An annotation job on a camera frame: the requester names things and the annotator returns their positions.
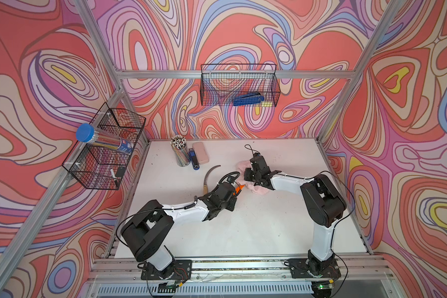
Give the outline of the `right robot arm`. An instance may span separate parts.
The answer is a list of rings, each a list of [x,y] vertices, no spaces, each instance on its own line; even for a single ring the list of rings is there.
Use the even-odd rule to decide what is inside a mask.
[[[271,191],[285,191],[303,198],[307,212],[314,222],[312,246],[308,252],[307,266],[318,275],[335,259],[333,237],[335,227],[343,218],[346,202],[331,179],[318,174],[312,178],[298,178],[281,171],[272,171],[260,153],[254,153],[244,180]]]

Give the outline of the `pink terry rag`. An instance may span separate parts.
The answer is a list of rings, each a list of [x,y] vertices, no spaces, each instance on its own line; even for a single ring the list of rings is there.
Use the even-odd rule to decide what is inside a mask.
[[[245,170],[247,168],[249,168],[249,169],[252,168],[250,161],[240,161],[237,163],[236,169],[240,173],[240,176],[237,178],[236,182],[239,185],[248,188],[254,194],[261,195],[261,196],[268,194],[270,192],[269,189],[262,187],[262,186],[255,186],[254,182],[246,181],[244,179]]]

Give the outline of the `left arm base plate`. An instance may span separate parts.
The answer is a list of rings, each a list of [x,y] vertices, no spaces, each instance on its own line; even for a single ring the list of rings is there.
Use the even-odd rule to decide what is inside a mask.
[[[141,280],[144,281],[179,281],[186,282],[191,278],[192,261],[174,260],[164,270],[157,270],[154,265],[142,262],[137,265],[141,269]]]

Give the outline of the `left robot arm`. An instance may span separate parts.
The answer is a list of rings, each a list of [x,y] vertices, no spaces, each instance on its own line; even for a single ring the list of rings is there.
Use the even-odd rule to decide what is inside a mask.
[[[118,226],[118,232],[137,262],[151,264],[159,273],[175,268],[175,258],[163,245],[174,226],[211,221],[221,211],[234,211],[241,187],[220,182],[212,191],[192,202],[162,205],[151,200],[139,212],[129,216]]]

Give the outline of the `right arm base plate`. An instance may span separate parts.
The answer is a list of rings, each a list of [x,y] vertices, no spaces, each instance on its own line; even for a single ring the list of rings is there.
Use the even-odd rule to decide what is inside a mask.
[[[294,279],[334,279],[341,278],[339,266],[334,258],[326,261],[307,258],[291,258],[284,262]]]

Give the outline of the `orange handled sickle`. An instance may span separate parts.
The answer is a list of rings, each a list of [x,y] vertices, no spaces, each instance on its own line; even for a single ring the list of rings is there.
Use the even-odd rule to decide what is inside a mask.
[[[241,190],[242,190],[244,187],[245,187],[244,185],[239,185],[239,186],[237,187],[237,189],[235,190],[235,193],[236,193],[236,194],[240,193]]]

